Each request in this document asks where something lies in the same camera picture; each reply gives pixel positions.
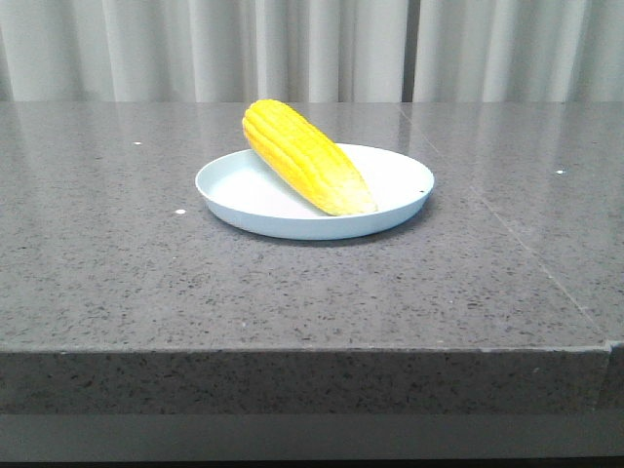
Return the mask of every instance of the corn cob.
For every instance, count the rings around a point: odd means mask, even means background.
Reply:
[[[243,131],[253,150],[294,190],[329,215],[377,210],[348,156],[290,106],[261,99],[245,112]]]

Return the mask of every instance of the plate rim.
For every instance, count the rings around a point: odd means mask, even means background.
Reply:
[[[310,222],[310,221],[325,221],[325,222],[337,222],[338,220],[344,220],[344,219],[353,219],[353,218],[359,218],[359,217],[371,217],[371,216],[375,216],[375,215],[382,215],[382,214],[390,214],[392,212],[395,212],[397,210],[402,210],[405,207],[408,207],[409,205],[415,205],[417,203],[419,203],[420,201],[422,201],[423,199],[426,200],[427,197],[429,197],[429,195],[431,194],[431,192],[433,191],[433,188],[436,184],[436,178],[433,174],[433,172],[423,163],[421,163],[420,161],[418,161],[417,159],[411,158],[408,155],[396,152],[396,151],[392,151],[389,149],[385,149],[385,148],[380,148],[377,146],[369,146],[369,145],[363,145],[363,144],[354,144],[354,143],[342,143],[339,142],[337,143],[337,145],[343,149],[346,148],[357,148],[357,147],[365,147],[368,149],[375,149],[375,150],[380,150],[380,151],[384,151],[387,153],[392,153],[395,156],[400,156],[403,158],[407,158],[409,160],[411,160],[413,163],[418,164],[419,166],[422,167],[422,169],[425,170],[425,173],[428,175],[428,177],[430,178],[430,183],[428,183],[428,188],[426,190],[423,191],[423,193],[420,194],[419,197],[411,199],[409,202],[406,202],[404,204],[398,205],[396,207],[392,207],[390,209],[387,210],[381,210],[381,211],[377,211],[377,212],[372,212],[372,213],[359,213],[359,214],[341,214],[341,215],[330,215],[330,214],[319,214],[317,216],[311,216],[311,217],[292,217],[292,216],[275,216],[272,214],[260,214],[258,212],[248,212],[245,210],[239,210],[239,209],[235,209],[235,208],[231,208],[231,207],[227,207],[217,201],[215,201],[214,198],[210,197],[205,191],[204,189],[200,186],[199,183],[199,178],[201,176],[201,174],[206,171],[208,169],[209,166],[214,165],[217,162],[222,162],[223,160],[225,160],[226,158],[234,158],[236,156],[240,156],[241,153],[245,153],[245,154],[252,154],[255,153],[255,151],[251,148],[245,148],[245,149],[241,149],[239,151],[234,151],[228,154],[225,154],[223,156],[219,156],[216,159],[213,159],[210,163],[205,164],[195,175],[195,187],[197,188],[197,190],[201,193],[201,195],[204,197],[204,199],[207,202],[211,202],[214,204],[219,205],[220,207],[223,207],[226,210],[231,210],[231,211],[235,211],[238,213],[242,213],[245,215],[251,215],[251,216],[258,216],[258,217],[263,217],[266,219],[280,219],[280,220],[288,220],[288,221],[306,221],[306,222]],[[263,161],[261,159],[261,157],[258,155],[258,160],[259,161]]]

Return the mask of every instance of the white curtain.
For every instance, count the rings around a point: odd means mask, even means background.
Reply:
[[[624,100],[622,0],[422,0],[418,101]]]
[[[624,0],[0,0],[0,100],[624,100]]]

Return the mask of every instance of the white plate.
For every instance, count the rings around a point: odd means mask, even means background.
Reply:
[[[225,222],[272,237],[346,239],[394,227],[414,216],[431,193],[434,177],[402,154],[356,144],[339,145],[369,185],[379,207],[371,214],[324,214],[285,183],[251,149],[218,158],[195,177],[208,208]]]

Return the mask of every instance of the yellow corn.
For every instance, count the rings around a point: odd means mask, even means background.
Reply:
[[[253,150],[294,190],[329,215],[377,210],[348,156],[290,106],[273,99],[252,104],[243,131]]]

